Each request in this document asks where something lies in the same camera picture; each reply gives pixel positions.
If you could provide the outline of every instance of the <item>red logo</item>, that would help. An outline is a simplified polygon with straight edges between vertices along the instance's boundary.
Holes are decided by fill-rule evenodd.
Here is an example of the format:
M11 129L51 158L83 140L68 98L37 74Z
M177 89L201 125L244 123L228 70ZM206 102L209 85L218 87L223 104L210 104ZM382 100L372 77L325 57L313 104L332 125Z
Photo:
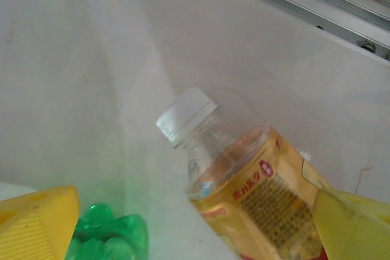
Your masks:
M254 260L254 258L251 258L251 257L248 257L248 256L244 256L244 255L240 255L240 257L243 259L243 260Z
M260 165L261 171L264 174L264 176L272 177L272 175L274 174L274 170L272 169L272 166L269 163L261 160L258 164Z
M246 184L244 187L242 187L241 189L238 189L236 190L234 193L233 193L233 198L235 200L239 200L242 196L244 196L245 194L248 193L249 190L251 190L253 188L253 186L255 186L255 184L257 182L260 181L260 173L259 171L256 171L253 173L252 177L250 177L247 181L246 181Z

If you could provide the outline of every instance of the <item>white bottle cap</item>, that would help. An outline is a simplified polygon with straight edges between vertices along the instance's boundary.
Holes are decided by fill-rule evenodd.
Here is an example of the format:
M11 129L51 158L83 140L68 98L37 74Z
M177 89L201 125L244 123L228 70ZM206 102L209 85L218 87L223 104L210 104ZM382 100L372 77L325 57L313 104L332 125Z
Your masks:
M199 88L190 88L157 119L156 126L176 148L217 107Z

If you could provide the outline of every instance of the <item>screw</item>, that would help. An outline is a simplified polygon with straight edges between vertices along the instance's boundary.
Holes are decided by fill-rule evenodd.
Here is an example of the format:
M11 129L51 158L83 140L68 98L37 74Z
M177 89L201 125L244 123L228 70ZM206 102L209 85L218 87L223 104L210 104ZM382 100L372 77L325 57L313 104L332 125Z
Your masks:
M360 48L370 51L371 53L375 53L375 51L377 50L375 44L369 41L358 42L358 45L360 46Z

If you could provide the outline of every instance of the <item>plastic bottle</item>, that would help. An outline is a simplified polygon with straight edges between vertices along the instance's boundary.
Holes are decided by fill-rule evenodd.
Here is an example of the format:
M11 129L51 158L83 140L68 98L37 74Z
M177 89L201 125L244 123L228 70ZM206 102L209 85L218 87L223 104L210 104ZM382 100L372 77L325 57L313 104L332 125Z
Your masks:
M115 219L108 205L95 203L78 220L65 260L147 260L148 248L139 215Z
M198 88L156 125L187 152L187 196L239 259L326 259L311 207L328 184L274 129L225 123Z

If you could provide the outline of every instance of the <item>yellow object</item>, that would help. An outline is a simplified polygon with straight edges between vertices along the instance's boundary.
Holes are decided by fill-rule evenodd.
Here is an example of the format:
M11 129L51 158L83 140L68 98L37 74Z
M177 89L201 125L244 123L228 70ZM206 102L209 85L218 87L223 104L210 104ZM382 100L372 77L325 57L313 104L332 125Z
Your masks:
M260 135L264 144L217 190L191 203L216 234L241 257L250 260L317 259L322 242L311 215L318 186L329 186L273 128L255 129L232 144L195 182L218 181L225 158L241 152Z
M63 260L79 216L73 186L0 202L0 260Z
M329 260L390 259L390 204L323 189L313 217Z

